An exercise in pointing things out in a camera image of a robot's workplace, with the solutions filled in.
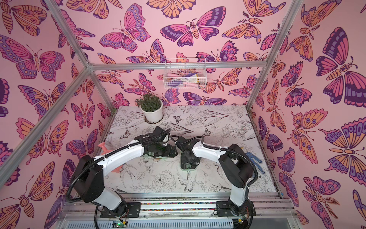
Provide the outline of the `green case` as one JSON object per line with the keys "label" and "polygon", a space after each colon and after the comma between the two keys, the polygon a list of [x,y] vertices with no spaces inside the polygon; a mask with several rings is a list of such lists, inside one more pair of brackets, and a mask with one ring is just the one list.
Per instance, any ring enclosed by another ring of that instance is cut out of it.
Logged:
{"label": "green case", "polygon": [[180,169],[183,172],[194,172],[197,171],[197,169]]}

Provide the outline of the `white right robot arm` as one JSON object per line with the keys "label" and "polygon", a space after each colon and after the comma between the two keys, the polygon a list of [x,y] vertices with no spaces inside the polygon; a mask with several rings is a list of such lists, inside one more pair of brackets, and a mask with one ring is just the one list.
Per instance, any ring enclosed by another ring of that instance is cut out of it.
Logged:
{"label": "white right robot arm", "polygon": [[238,145],[214,146],[206,144],[202,136],[185,139],[182,136],[173,135],[171,140],[181,151],[182,170],[195,170],[202,158],[218,163],[232,185],[228,200],[231,212],[235,216],[256,215],[254,203],[248,195],[259,175],[253,161]]}

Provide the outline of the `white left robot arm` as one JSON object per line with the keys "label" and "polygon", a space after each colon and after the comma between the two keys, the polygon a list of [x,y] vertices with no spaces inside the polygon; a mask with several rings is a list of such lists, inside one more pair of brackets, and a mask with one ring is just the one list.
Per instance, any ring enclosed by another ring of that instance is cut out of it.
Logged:
{"label": "white left robot arm", "polygon": [[127,203],[116,191],[104,184],[105,178],[123,164],[149,153],[162,156],[175,153],[176,150],[168,145],[170,129],[156,127],[152,133],[137,136],[127,145],[115,150],[107,150],[104,143],[99,145],[105,150],[103,155],[82,157],[70,179],[66,192],[66,202],[83,201],[96,206],[103,206],[109,212],[120,217],[127,211]]}

